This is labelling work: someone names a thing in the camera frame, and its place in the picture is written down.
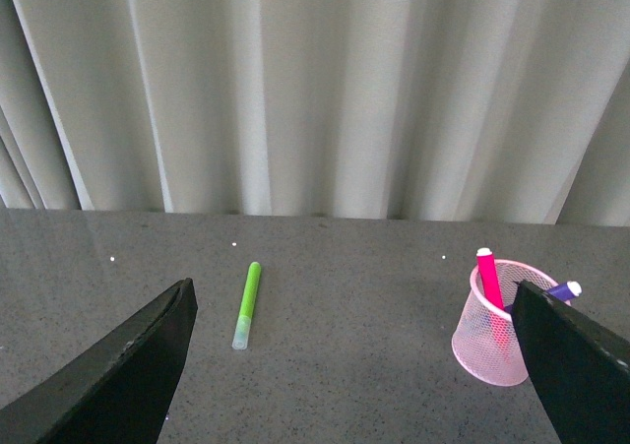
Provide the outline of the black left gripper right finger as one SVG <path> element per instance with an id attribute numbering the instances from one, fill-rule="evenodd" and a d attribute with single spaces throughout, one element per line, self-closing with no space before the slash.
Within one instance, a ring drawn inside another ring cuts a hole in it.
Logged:
<path id="1" fill-rule="evenodd" d="M 629 441 L 629 342 L 529 281 L 511 318 L 537 396 L 562 443 Z"/>

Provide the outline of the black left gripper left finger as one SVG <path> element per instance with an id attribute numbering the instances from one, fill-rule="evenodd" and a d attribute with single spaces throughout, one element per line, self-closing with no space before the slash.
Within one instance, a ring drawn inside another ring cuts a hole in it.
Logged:
<path id="1" fill-rule="evenodd" d="M 169 287 L 1 410 L 4 443 L 155 443 L 197 315 L 191 280 Z"/>

